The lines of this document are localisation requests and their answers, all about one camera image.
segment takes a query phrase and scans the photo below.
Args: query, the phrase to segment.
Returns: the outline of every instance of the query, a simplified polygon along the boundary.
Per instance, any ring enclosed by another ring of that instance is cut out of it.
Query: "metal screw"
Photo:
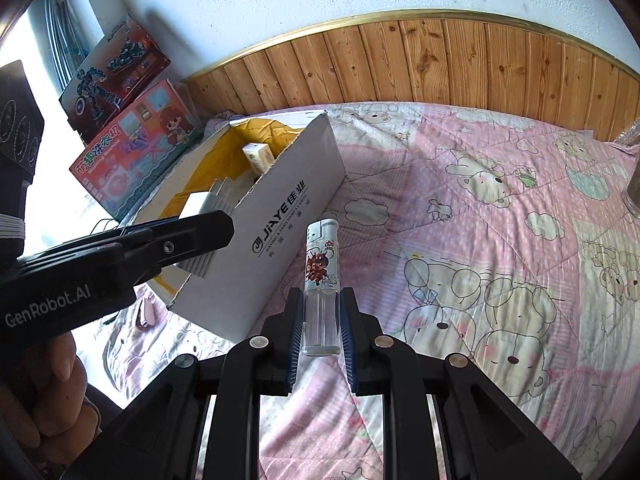
[[[373,340],[373,342],[380,348],[390,348],[394,345],[393,338],[389,337],[388,335],[379,335]]]
[[[269,340],[263,335],[257,335],[251,338],[249,344],[254,348],[264,348],[269,344]]]
[[[175,358],[174,363],[178,368],[189,368],[195,361],[195,357],[191,354],[182,354]]]
[[[456,368],[464,368],[469,364],[469,359],[462,354],[452,354],[449,356],[449,363]]]

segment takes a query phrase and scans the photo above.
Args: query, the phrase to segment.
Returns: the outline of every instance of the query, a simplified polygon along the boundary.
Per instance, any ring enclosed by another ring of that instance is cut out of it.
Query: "wood paneling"
[[[562,43],[549,36],[529,33],[526,70],[524,116],[554,124],[560,101]]]
[[[619,72],[611,63],[593,57],[591,91],[583,130],[593,130],[593,137],[597,140],[609,138]]]
[[[376,89],[357,26],[324,32],[345,102],[375,101]]]
[[[380,21],[270,43],[187,79],[211,112],[415,101],[487,108],[615,138],[640,76],[577,40],[465,19]]]
[[[229,81],[236,89],[236,95],[248,114],[259,114],[267,111],[260,99],[254,80],[251,79],[251,74],[249,74],[244,59],[237,59],[226,64],[222,67],[222,70],[225,71]]]
[[[524,115],[527,86],[527,35],[519,28],[486,24],[487,107]]]
[[[289,103],[282,93],[278,78],[265,51],[259,50],[242,59],[267,110],[287,108]]]
[[[242,106],[242,102],[236,93],[236,89],[229,81],[228,76],[224,70],[214,70],[207,74],[211,85],[216,89],[219,99],[219,111],[232,110],[236,114],[246,114],[246,110]]]
[[[556,124],[569,130],[581,130],[591,94],[593,54],[568,44],[562,46],[562,54],[564,62]]]
[[[449,71],[441,20],[400,22],[413,100],[449,104]]]
[[[445,20],[449,95],[457,106],[486,108],[487,66],[484,23]]]
[[[411,101],[414,96],[399,23],[366,23],[360,25],[360,35],[378,100]]]
[[[620,71],[618,76],[618,88],[616,89],[616,103],[614,104],[613,120],[609,129],[608,139],[615,137],[617,133],[631,126],[636,118],[636,106],[638,101],[640,82],[629,74]]]
[[[265,53],[289,106],[312,105],[314,100],[290,41],[272,46]]]
[[[338,76],[322,34],[292,40],[302,72],[306,75],[311,97],[319,105],[344,102]]]

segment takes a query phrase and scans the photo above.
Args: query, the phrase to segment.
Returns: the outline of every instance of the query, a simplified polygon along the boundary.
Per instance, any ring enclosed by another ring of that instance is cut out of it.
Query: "finger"
[[[40,434],[34,421],[4,384],[0,384],[0,416],[20,444],[34,449],[40,445]]]
[[[76,360],[76,341],[71,332],[49,341],[46,355],[53,374],[60,381],[68,380]]]
[[[50,462],[68,466],[94,440],[97,427],[97,413],[88,404],[83,404],[76,423],[64,433],[44,438],[40,451]]]
[[[38,391],[49,384],[51,366],[43,348],[33,346],[25,351],[24,370]]]
[[[33,420],[40,433],[54,436],[71,428],[78,419],[85,391],[86,372],[80,359],[76,358],[69,380],[51,378],[38,396]]]

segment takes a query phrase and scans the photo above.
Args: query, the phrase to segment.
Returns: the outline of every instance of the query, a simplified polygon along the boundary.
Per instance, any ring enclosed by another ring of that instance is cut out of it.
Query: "elastic strap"
[[[24,220],[0,213],[0,238],[21,238],[24,240]]]

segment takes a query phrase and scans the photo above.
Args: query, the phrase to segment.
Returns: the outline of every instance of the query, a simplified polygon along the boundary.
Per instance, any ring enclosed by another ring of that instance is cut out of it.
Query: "toy box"
[[[231,121],[181,158],[135,219],[180,214],[190,193],[209,190],[225,175],[253,180],[242,152],[248,141],[269,144],[275,162],[239,202],[226,197],[236,231],[231,243],[213,253],[202,277],[168,266],[147,282],[174,312],[232,342],[247,337],[305,247],[306,227],[322,215],[344,178],[326,113],[297,110]]]
[[[69,168],[115,219],[200,134],[201,129],[168,80],[133,101],[101,131]]]
[[[102,38],[60,96],[87,145],[170,63],[131,16]]]

